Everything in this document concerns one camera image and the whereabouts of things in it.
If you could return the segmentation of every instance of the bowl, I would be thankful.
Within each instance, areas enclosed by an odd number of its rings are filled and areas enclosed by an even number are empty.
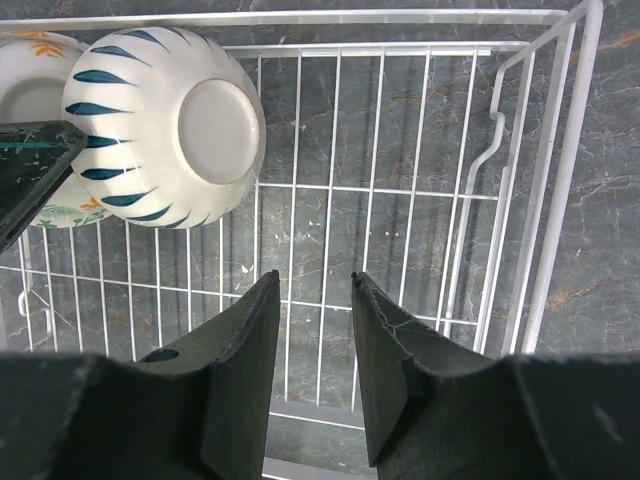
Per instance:
[[[113,214],[189,228],[235,208],[260,172],[264,112],[240,64],[179,28],[129,29],[82,54],[62,116],[89,135],[73,169]]]
[[[65,81],[86,48],[49,32],[0,34],[0,123],[59,120]],[[77,227],[109,215],[72,174],[31,225]]]

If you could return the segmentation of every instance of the blue leaf pattern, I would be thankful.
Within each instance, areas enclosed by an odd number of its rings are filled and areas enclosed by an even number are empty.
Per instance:
[[[164,27],[167,30],[169,30],[170,32],[175,33],[176,35],[178,35],[179,37],[181,37],[185,42],[187,42],[189,45],[191,45],[191,42],[189,40],[187,40],[187,37],[185,37],[182,32],[180,30],[178,30],[177,28],[173,28],[173,27]]]
[[[133,83],[127,82],[125,79],[113,73],[105,72],[104,70],[85,70],[84,72],[78,72],[73,76],[73,79],[85,83],[122,83],[125,85],[133,85]]]
[[[158,210],[156,213],[150,213],[149,215],[143,215],[141,217],[127,217],[127,220],[133,220],[136,222],[151,222],[153,220],[157,220],[162,217],[165,213],[169,211],[171,205],[163,208],[162,210]]]
[[[106,115],[108,113],[132,113],[126,110],[118,110],[117,108],[104,107],[97,103],[79,102],[69,105],[65,111],[72,115]]]
[[[154,37],[153,35],[151,35],[149,32],[145,30],[129,30],[128,32],[122,32],[120,35],[127,35],[129,37],[141,38],[142,40],[146,40],[148,42],[157,43],[162,48],[164,48],[167,52],[169,52],[169,49],[167,47],[162,45],[162,43],[160,43],[156,37]]]
[[[122,175],[123,173],[130,172],[131,170],[135,170],[136,167],[132,168],[89,168],[83,171],[80,175],[89,180],[109,180],[110,178],[117,177],[118,175]]]
[[[90,51],[93,52],[93,53],[101,53],[103,55],[115,55],[117,57],[130,58],[132,60],[137,60],[140,63],[144,63],[148,67],[151,67],[151,65],[149,65],[144,60],[140,60],[135,55],[132,55],[129,52],[127,52],[126,50],[124,50],[124,49],[122,49],[120,47],[116,47],[115,45],[106,45],[104,47],[96,47],[96,48],[92,48]]]
[[[131,140],[118,140],[117,138],[98,137],[95,135],[89,135],[89,142],[86,148],[103,148],[110,147],[112,145],[120,145],[121,143],[128,143]]]
[[[106,203],[107,205],[112,205],[114,207],[128,207],[133,205],[142,197],[147,195],[149,192],[144,193],[136,193],[133,195],[112,195],[110,197],[104,197],[100,199],[100,202]]]

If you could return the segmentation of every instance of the orange flower pattern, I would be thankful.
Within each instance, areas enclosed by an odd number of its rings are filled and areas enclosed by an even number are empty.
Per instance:
[[[36,49],[36,56],[46,55],[47,57],[60,58],[64,57],[62,46],[53,42],[34,43],[31,48]]]
[[[13,35],[24,35],[25,37],[32,37],[32,38],[48,38],[49,34],[47,32],[42,32],[39,30],[11,30],[9,33],[12,33]]]
[[[102,208],[102,205],[100,205],[95,198],[91,197],[91,202],[80,205],[80,208],[83,210],[93,210],[94,208]]]

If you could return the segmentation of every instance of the metal wire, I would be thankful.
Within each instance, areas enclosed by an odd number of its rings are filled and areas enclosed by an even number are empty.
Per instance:
[[[333,100],[333,132],[331,133],[331,161],[329,163],[329,194],[327,196],[327,217],[324,234],[324,262],[322,268],[322,300],[320,302],[320,334],[318,338],[318,375],[316,379],[316,405],[320,405],[320,379],[322,378],[322,346],[324,340],[324,316],[327,306],[327,277],[329,276],[329,239],[331,238],[331,204],[333,201],[333,171],[336,164],[336,137],[338,131],[338,111],[340,101],[340,70],[342,56],[338,52],[336,60],[336,90]]]
[[[73,272],[73,295],[76,301],[76,325],[78,327],[78,349],[84,352],[82,341],[82,320],[80,319],[80,292],[78,292],[78,267],[76,265],[76,242],[73,238],[73,228],[69,229],[69,241],[71,242],[71,271]]]
[[[289,229],[289,276],[287,277],[287,330],[284,353],[284,399],[289,399],[289,343],[291,341],[291,298],[293,288],[293,244],[296,227],[296,189],[298,180],[298,146],[300,144],[300,87],[302,83],[302,53],[298,53],[298,74],[296,77],[296,120],[293,139],[293,179],[291,184],[291,228]]]

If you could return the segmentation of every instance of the gray marble surface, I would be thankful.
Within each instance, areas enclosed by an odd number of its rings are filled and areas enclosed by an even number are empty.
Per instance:
[[[354,7],[501,7],[569,9],[575,0],[434,0],[425,5],[418,0],[156,0],[156,1],[79,1],[3,2],[0,18],[64,17],[81,15],[127,15],[207,11],[259,11],[270,9],[313,9]],[[581,137],[573,186],[563,224],[556,267],[540,333],[538,350],[543,352],[621,352],[640,348],[640,281],[638,252],[640,227],[640,151],[637,118],[640,118],[640,13],[633,0],[608,0],[600,38],[599,55],[591,96]],[[321,26],[201,29],[223,45],[303,43],[372,40],[441,39],[531,39],[537,27],[508,26]],[[96,32],[78,32],[91,41]],[[493,122],[488,116],[493,76],[505,55],[480,58],[462,169],[462,178],[471,161],[491,141]],[[574,55],[570,80],[575,71]],[[340,95],[334,185],[369,187],[373,159],[374,121],[378,89],[378,58],[344,58]],[[509,218],[500,277],[488,339],[488,353],[497,355],[509,305],[512,279],[517,261],[522,224],[533,173],[535,151],[540,135],[544,100],[547,93],[552,53],[543,49],[537,57],[528,117],[525,124],[519,174]],[[388,58],[385,65],[381,102],[375,186],[410,189],[414,168],[423,58]],[[256,78],[256,62],[243,62]],[[427,106],[418,166],[417,188],[451,193],[456,178],[464,109],[471,59],[438,57],[430,64]],[[262,66],[262,100],[268,124],[267,158],[261,181],[291,183],[293,178],[296,111],[296,59],[269,59]],[[509,72],[501,109],[507,125],[513,121],[518,90],[518,71]],[[300,131],[297,182],[327,185],[329,182],[331,137],[336,78],[335,59],[304,59],[300,104]],[[570,89],[561,112],[561,138]],[[510,129],[503,145],[508,145]],[[554,155],[550,187],[555,178]],[[506,161],[502,148],[481,170],[475,192],[497,193],[500,172]],[[259,190],[259,262],[253,260],[253,192],[231,214],[223,226],[224,274],[220,278],[220,225],[191,232],[191,284],[193,326],[215,315],[220,309],[217,293],[242,294],[253,283],[254,271],[278,269],[283,297],[291,281],[294,301],[319,304],[322,301],[323,263],[327,224],[326,190],[299,188],[296,191],[295,228],[290,232],[291,188],[262,187]],[[326,303],[349,306],[350,278],[362,268],[368,194],[335,191],[331,202],[331,235],[328,249]],[[548,212],[549,198],[543,208]],[[418,197],[413,212],[409,244],[407,282],[403,305],[412,313],[435,315],[437,294],[443,275],[444,250],[452,201],[443,197]],[[473,203],[472,234],[468,236],[463,262],[463,285],[457,300],[456,317],[473,320],[477,316],[485,262],[488,253],[495,203]],[[375,194],[371,214],[367,270],[397,299],[404,245],[409,218],[409,197]],[[102,222],[105,306],[103,315],[97,254],[97,233],[88,226],[74,230],[78,280],[76,299],[72,278],[53,277],[53,303],[56,310],[57,340],[61,350],[77,351],[80,343],[87,351],[105,353],[104,326],[108,332],[109,353],[129,360],[135,349],[137,358],[169,342],[188,329],[187,250],[184,231],[159,231],[159,265],[155,261],[154,231],[131,227],[130,311],[127,282],[126,237],[123,223],[116,218]],[[45,270],[43,237],[31,229],[33,267]],[[542,235],[538,235],[538,245]],[[292,279],[289,278],[289,245],[294,242]],[[71,275],[69,231],[48,232],[53,272]],[[0,263],[20,267],[17,246]],[[176,290],[162,290],[158,312],[157,273],[160,284]],[[28,348],[26,322],[19,315],[16,299],[22,290],[19,271],[0,270],[0,294],[7,325],[8,346]],[[47,277],[34,275],[29,295],[32,336],[36,349],[53,349],[47,335],[43,300],[49,301]],[[225,298],[222,307],[230,305]],[[284,398],[286,306],[282,308],[279,351],[274,378],[275,398]],[[348,409],[351,406],[353,378],[353,329],[349,314],[327,308],[322,336],[323,352],[318,356],[321,310],[316,306],[293,305],[289,345],[288,398],[315,404],[320,369],[320,404]],[[474,327],[454,325],[453,337],[463,345],[473,342]],[[359,397],[356,409],[360,409]],[[371,475],[365,468],[363,436],[338,427],[308,422],[272,419],[268,454],[284,460],[332,468],[349,473]]]

